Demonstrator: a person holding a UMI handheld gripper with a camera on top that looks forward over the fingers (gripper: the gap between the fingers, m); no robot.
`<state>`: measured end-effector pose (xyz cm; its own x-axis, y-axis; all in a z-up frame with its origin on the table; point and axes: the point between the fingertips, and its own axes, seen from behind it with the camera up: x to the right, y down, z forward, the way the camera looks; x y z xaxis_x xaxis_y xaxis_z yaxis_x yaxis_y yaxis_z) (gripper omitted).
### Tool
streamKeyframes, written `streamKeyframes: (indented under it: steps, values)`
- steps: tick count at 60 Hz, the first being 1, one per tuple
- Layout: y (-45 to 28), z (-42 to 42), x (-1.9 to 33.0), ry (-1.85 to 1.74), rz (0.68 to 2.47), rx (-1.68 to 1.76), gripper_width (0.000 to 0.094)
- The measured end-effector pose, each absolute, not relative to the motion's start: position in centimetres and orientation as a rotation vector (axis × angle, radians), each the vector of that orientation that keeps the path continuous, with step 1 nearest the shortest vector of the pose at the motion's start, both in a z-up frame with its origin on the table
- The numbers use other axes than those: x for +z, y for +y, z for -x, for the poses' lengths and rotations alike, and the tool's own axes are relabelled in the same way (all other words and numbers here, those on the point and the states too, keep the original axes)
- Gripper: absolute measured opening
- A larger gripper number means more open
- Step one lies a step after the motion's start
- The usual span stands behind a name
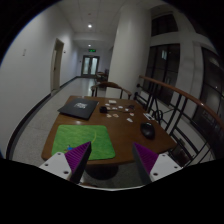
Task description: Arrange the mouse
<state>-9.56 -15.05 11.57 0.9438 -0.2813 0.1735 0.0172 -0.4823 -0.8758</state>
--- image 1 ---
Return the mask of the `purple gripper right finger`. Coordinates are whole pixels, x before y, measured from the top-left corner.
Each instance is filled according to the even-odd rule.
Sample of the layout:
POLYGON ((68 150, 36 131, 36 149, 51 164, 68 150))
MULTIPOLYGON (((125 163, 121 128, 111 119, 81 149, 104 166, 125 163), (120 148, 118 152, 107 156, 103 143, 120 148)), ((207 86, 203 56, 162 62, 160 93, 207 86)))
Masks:
POLYGON ((138 143, 133 144, 132 153, 144 185, 181 170, 166 153, 157 154, 138 143))

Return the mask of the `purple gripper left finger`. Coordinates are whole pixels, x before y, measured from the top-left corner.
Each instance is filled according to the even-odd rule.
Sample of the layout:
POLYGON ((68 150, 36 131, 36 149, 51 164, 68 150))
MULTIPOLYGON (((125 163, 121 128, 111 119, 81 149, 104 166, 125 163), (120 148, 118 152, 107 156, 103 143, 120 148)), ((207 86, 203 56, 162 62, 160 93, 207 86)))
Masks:
POLYGON ((70 149, 66 153, 56 152, 40 168, 75 184, 79 184, 90 154, 91 143, 87 142, 70 149))

